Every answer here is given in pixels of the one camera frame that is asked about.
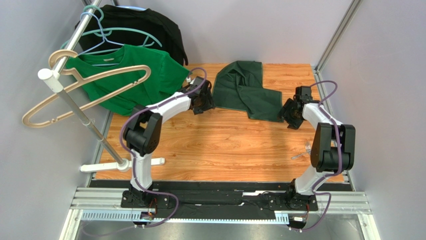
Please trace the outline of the dark green cloth napkin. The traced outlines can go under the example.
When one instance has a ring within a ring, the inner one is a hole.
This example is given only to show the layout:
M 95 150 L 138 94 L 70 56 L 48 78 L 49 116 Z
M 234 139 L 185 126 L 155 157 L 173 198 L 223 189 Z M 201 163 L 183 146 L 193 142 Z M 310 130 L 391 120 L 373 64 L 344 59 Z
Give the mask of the dark green cloth napkin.
M 244 111 L 249 119 L 281 123 L 282 93 L 263 87 L 263 64 L 237 60 L 215 78 L 212 98 L 219 108 Z

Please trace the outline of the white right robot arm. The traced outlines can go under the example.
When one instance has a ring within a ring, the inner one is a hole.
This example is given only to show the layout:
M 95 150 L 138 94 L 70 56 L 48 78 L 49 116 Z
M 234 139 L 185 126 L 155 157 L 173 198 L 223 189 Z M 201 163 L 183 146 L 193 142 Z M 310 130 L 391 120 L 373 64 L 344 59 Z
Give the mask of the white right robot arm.
M 355 162 L 356 128 L 333 117 L 318 101 L 289 98 L 279 112 L 288 128 L 297 130 L 304 121 L 315 130 L 310 165 L 295 178 L 288 195 L 312 196 L 330 177 L 350 170 Z

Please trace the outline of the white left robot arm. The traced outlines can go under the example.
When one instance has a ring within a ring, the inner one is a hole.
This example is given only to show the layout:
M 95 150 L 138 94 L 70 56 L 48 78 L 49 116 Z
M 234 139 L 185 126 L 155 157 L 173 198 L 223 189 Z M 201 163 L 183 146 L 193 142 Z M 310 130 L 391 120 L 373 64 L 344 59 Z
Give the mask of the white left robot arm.
M 151 160 L 161 138 L 162 125 L 172 117 L 192 110 L 195 115 L 214 109 L 210 81 L 195 78 L 188 86 L 181 88 L 171 97 L 149 106 L 134 107 L 129 119 L 120 130 L 120 144 L 132 157 L 132 178 L 129 192 L 143 201 L 150 199 Z

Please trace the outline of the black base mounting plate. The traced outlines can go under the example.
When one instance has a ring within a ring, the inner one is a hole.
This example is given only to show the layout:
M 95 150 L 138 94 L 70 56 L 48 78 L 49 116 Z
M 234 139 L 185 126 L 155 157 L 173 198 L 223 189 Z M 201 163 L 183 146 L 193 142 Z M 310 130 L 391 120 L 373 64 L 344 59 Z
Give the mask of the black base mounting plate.
M 314 195 L 288 194 L 285 191 L 245 192 L 242 190 L 174 190 L 178 205 L 190 206 L 257 206 L 271 211 L 318 211 Z M 122 208 L 173 209 L 176 199 L 164 194 L 148 194 L 125 190 Z

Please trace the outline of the teal plastic hanger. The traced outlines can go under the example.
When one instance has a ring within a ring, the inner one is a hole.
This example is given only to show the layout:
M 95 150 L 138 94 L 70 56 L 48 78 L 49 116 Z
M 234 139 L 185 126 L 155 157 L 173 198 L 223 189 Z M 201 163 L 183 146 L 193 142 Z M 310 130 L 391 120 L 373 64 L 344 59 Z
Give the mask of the teal plastic hanger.
M 61 48 L 65 49 L 74 42 L 80 45 L 82 54 L 89 55 L 110 53 L 124 45 L 162 49 L 165 41 L 155 33 L 160 28 L 143 19 L 147 13 L 147 9 L 87 5 L 75 26 L 79 32 Z

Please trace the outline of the black t-shirt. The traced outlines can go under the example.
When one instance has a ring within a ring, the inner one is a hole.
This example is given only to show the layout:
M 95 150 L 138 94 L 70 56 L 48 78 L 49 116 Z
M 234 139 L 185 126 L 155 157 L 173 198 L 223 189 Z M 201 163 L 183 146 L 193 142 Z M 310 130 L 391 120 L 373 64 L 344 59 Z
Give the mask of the black t-shirt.
M 167 16 L 149 8 L 104 5 L 100 9 L 101 25 L 110 41 L 165 51 L 179 64 L 189 64 L 181 30 Z

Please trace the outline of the aluminium frame rail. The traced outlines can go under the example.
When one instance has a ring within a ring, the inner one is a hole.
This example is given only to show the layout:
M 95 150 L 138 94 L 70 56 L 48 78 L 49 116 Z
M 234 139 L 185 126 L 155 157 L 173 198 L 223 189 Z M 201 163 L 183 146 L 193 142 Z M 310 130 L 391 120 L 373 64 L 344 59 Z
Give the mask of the aluminium frame rail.
M 317 211 L 268 210 L 255 205 L 212 206 L 175 205 L 173 209 L 123 208 L 123 188 L 79 187 L 71 202 L 72 210 L 82 210 L 85 220 L 157 223 L 170 217 L 170 223 L 287 224 L 291 218 L 326 215 L 370 215 L 371 207 L 363 192 L 334 191 L 315 195 Z

